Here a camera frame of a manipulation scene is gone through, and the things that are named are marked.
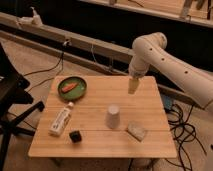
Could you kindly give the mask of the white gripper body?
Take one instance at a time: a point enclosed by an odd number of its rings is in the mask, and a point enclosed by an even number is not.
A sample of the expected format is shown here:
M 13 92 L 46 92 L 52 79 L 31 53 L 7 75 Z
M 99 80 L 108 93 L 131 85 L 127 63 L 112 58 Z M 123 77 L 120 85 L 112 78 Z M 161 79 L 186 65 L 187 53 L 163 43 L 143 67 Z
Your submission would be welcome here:
M 129 64 L 129 75 L 133 78 L 142 78 L 148 71 L 149 64 L 139 57 L 133 57 Z

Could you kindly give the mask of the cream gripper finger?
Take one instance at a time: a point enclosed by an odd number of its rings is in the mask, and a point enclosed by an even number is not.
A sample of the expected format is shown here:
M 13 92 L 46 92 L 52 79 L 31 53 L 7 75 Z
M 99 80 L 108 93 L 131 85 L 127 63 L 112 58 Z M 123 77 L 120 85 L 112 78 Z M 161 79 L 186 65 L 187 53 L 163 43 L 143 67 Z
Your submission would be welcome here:
M 137 90 L 139 85 L 139 80 L 137 78 L 130 78 L 129 79 L 129 87 L 128 87 L 128 93 L 134 94 Z

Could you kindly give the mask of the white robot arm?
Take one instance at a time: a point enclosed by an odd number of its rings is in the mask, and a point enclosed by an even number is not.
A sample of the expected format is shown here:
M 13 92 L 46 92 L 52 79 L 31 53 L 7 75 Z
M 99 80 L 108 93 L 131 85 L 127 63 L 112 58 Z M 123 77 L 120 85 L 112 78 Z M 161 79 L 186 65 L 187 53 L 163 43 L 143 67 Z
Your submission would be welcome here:
M 213 114 L 213 76 L 165 51 L 167 38 L 161 32 L 136 38 L 129 75 L 142 78 L 154 66 L 176 86 L 188 94 L 202 109 Z

